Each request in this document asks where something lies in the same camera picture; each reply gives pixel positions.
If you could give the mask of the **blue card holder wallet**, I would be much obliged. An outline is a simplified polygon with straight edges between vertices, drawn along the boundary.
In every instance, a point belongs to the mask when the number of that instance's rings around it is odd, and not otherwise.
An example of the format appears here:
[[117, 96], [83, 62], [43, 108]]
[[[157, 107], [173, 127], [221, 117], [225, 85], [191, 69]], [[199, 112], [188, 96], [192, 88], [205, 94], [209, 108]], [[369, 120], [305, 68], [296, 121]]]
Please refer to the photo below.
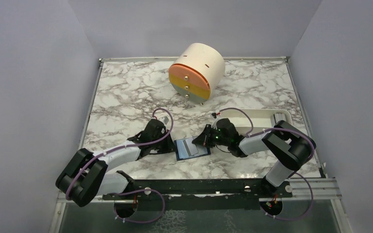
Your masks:
[[189, 137], [178, 139], [174, 141], [175, 155], [177, 161], [188, 160], [211, 154], [210, 148], [206, 148], [201, 145], [193, 144], [192, 141], [196, 138]]

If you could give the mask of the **white rectangular plastic tray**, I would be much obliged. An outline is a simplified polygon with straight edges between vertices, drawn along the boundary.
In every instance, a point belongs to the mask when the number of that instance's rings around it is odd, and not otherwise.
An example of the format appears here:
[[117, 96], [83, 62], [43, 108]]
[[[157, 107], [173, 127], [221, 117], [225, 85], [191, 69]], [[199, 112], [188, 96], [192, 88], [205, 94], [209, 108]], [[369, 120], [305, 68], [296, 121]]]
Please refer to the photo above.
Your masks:
[[252, 130], [249, 135], [258, 133], [263, 129], [271, 128], [271, 116], [274, 113], [284, 113], [286, 115], [286, 122], [292, 124], [292, 118], [287, 110], [275, 110], [275, 109], [242, 109], [243, 112], [251, 119], [253, 127], [249, 119], [238, 110], [225, 110], [222, 111], [220, 116], [228, 118], [231, 123], [234, 124], [236, 130], [245, 135], [249, 130]]

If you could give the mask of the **stack of white cards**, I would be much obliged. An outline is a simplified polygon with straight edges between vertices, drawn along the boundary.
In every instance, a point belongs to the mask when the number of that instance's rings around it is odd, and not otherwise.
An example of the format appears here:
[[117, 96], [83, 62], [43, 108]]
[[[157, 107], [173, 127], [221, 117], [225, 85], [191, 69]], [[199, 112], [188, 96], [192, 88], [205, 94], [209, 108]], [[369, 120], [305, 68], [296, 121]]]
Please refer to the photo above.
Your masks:
[[271, 118], [271, 125], [275, 126], [279, 121], [283, 120], [286, 121], [286, 115], [284, 113], [274, 113]]

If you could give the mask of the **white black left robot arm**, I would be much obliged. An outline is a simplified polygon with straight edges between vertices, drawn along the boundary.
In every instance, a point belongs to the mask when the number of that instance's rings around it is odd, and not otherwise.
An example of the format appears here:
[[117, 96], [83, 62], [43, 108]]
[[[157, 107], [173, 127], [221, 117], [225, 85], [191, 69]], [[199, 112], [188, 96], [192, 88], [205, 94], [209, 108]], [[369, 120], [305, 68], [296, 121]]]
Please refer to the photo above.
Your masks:
[[120, 165], [137, 161], [149, 154], [165, 154], [175, 150], [175, 145], [167, 129], [169, 119], [153, 117], [145, 129], [128, 138], [121, 145], [102, 152], [79, 149], [61, 174], [55, 186], [65, 193], [66, 199], [83, 207], [96, 196], [116, 193], [121, 199], [133, 194], [129, 177], [116, 172]]

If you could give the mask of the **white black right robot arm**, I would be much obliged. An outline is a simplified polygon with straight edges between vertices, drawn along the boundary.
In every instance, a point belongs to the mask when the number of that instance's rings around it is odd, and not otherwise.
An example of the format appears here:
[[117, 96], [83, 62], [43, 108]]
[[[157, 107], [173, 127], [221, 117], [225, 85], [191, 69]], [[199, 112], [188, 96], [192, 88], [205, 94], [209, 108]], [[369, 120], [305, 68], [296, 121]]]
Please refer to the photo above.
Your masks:
[[280, 192], [280, 185], [313, 157], [317, 147], [312, 138], [284, 120], [262, 132], [243, 136], [228, 118], [221, 118], [212, 125], [207, 124], [192, 143], [206, 148], [226, 146], [238, 158], [261, 151], [272, 152], [277, 162], [264, 176], [261, 184], [261, 192], [268, 198]]

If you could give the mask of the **round beige drawer cabinet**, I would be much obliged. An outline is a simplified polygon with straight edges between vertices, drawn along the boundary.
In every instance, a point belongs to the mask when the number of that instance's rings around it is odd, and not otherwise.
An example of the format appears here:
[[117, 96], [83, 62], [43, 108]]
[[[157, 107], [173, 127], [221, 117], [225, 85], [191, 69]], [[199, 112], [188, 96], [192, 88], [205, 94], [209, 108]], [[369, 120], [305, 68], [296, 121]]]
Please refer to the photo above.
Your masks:
[[169, 81], [188, 101], [203, 104], [211, 99], [225, 74], [225, 61], [214, 48], [193, 43], [169, 67]]

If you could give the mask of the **black metal base rail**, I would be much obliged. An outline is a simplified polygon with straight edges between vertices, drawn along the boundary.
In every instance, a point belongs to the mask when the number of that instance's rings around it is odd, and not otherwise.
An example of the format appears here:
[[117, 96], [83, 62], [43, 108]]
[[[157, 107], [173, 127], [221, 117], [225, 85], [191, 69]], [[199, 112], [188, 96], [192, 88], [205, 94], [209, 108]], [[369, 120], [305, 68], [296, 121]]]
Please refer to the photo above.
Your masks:
[[124, 195], [106, 194], [103, 200], [136, 206], [140, 211], [161, 210], [258, 210], [260, 202], [291, 198], [289, 182], [268, 188], [262, 178], [132, 180]]

